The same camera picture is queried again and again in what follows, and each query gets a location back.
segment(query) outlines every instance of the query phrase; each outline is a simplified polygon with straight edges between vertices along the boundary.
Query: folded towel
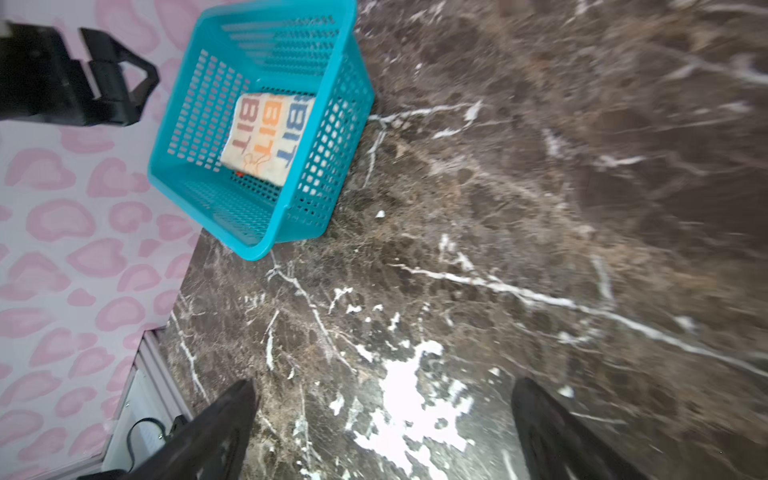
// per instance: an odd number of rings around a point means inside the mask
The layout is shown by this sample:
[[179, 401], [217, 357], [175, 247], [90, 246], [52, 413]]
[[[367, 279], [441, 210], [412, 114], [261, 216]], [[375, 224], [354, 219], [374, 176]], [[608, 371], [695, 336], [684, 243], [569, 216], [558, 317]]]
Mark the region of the folded towel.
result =
[[241, 95], [221, 163], [282, 187], [314, 104], [305, 95]]

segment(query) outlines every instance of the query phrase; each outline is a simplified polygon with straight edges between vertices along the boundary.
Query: pink heart-patterned wall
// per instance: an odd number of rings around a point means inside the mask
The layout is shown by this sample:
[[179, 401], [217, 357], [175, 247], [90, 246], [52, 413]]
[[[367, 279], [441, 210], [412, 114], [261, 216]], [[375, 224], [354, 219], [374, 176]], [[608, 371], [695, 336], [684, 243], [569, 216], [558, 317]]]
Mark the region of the pink heart-patterned wall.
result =
[[[197, 17], [217, 0], [6, 2], [55, 26], [109, 31], [161, 84], [130, 127], [0, 123], [0, 480], [102, 453], [142, 332], [173, 308], [200, 227], [150, 186], [149, 158]], [[129, 85], [143, 78], [126, 70]]]

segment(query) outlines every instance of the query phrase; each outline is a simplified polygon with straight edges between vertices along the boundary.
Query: basket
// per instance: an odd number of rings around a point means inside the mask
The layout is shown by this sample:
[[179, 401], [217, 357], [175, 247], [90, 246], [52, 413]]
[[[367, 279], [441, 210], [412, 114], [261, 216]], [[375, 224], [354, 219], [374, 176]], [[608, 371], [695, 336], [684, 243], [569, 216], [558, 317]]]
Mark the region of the basket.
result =
[[[373, 103], [355, 20], [354, 0], [263, 0], [211, 8], [197, 21], [149, 178], [246, 260], [328, 227]], [[219, 162], [237, 99], [261, 91], [315, 97], [283, 187]]]

